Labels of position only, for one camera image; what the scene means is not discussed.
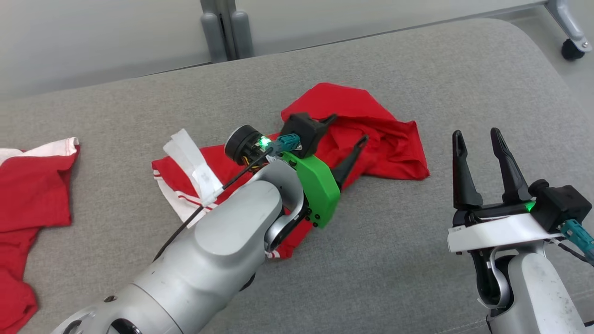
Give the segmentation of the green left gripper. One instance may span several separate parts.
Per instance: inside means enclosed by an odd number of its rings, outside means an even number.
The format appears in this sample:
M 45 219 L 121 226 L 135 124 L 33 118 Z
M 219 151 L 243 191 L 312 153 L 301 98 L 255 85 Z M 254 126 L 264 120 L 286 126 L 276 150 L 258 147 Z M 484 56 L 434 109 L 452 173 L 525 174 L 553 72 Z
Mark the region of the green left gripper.
M 331 114 L 319 120 L 319 123 L 329 127 L 337 117 L 337 114 Z M 340 192 L 368 140 L 368 135 L 362 136 L 353 146 L 350 154 L 332 170 L 324 161 L 314 155 L 299 158 L 295 154 L 284 152 L 282 159 L 295 169 L 301 186 L 303 186 L 303 192 L 310 209 L 307 216 L 314 226 L 323 229 L 333 218 L 339 203 Z

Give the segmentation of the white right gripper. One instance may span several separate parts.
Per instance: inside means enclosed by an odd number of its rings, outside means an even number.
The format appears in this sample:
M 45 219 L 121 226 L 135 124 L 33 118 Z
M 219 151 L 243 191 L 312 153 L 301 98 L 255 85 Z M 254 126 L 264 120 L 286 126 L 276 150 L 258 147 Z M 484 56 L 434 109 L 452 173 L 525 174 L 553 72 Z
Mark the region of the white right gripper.
M 560 238 L 559 231 L 546 231 L 529 213 L 534 202 L 530 201 L 528 184 L 509 150 L 501 131 L 491 129 L 491 144 L 499 161 L 504 192 L 503 203 L 511 206 L 483 205 L 467 163 L 468 150 L 462 131 L 452 134 L 452 198 L 456 211 L 452 228 L 448 229 L 447 244 L 450 252 L 494 249 L 531 243 L 538 240 Z

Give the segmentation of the red shirt with white sleeve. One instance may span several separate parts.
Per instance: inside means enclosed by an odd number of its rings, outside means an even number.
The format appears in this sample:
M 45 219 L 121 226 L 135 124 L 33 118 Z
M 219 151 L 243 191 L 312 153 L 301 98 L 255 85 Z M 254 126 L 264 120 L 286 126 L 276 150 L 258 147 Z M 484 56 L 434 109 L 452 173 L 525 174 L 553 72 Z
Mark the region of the red shirt with white sleeve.
M 282 110 L 281 118 L 286 121 L 292 114 L 303 112 L 314 120 L 322 120 L 331 114 L 338 116 L 321 139 L 315 154 L 330 168 L 339 165 L 363 135 L 369 136 L 344 188 L 362 175 L 395 180 L 423 180 L 429 177 L 416 122 L 396 120 L 366 90 L 318 83 Z M 242 169 L 225 155 L 224 144 L 203 147 L 200 151 L 222 184 L 229 182 Z M 161 192 L 184 222 L 202 202 L 191 180 L 168 155 L 153 161 L 151 167 Z M 217 201 L 204 208 L 189 226 L 220 205 L 250 178 L 250 175 L 243 175 L 219 195 Z M 276 250 L 266 252 L 266 256 L 290 258 L 312 227 L 311 222 L 300 223 Z

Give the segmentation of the red shorts with white stripe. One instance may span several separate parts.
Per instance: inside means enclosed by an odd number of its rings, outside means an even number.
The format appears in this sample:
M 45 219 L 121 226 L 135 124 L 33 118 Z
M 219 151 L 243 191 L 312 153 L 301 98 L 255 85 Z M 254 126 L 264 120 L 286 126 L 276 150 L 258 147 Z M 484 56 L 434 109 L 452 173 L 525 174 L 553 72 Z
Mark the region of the red shorts with white stripe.
M 43 228 L 69 226 L 76 137 L 22 151 L 0 148 L 0 334 L 17 334 L 38 310 L 24 281 L 28 253 Z

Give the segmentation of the white tape tag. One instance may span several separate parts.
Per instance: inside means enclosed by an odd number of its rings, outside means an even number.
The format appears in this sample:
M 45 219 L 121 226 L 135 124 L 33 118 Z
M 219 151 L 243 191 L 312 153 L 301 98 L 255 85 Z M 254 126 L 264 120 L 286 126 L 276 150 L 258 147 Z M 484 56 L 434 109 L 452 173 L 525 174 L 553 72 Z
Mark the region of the white tape tag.
M 191 139 L 186 129 L 171 135 L 163 150 L 184 171 L 190 180 L 203 207 L 217 200 L 223 193 L 223 185 L 208 165 L 202 152 Z

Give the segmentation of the black caster wheel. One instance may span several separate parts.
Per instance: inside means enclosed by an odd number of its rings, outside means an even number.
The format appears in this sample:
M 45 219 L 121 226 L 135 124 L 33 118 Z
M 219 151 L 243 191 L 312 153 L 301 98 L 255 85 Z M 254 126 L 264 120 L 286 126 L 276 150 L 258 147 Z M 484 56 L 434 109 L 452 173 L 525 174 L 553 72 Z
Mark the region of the black caster wheel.
M 585 53 L 576 47 L 570 39 L 563 42 L 561 53 L 563 59 L 570 62 L 581 59 L 585 55 Z

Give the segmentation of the grey metal table leg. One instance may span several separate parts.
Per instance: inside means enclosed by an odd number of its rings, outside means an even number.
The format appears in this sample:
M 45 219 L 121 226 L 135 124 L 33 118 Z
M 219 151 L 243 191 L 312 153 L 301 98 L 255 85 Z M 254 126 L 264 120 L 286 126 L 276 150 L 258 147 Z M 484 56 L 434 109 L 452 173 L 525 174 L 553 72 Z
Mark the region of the grey metal table leg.
M 544 6 L 579 51 L 587 53 L 593 50 L 570 11 L 569 0 L 545 0 Z

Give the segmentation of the grey partition post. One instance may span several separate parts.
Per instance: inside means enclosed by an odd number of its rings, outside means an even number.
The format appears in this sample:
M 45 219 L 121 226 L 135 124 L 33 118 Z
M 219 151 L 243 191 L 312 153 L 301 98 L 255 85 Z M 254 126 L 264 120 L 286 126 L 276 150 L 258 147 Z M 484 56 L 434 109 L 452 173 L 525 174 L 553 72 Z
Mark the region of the grey partition post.
M 250 19 L 236 8 L 236 0 L 200 0 L 200 22 L 205 34 L 211 63 L 252 58 Z

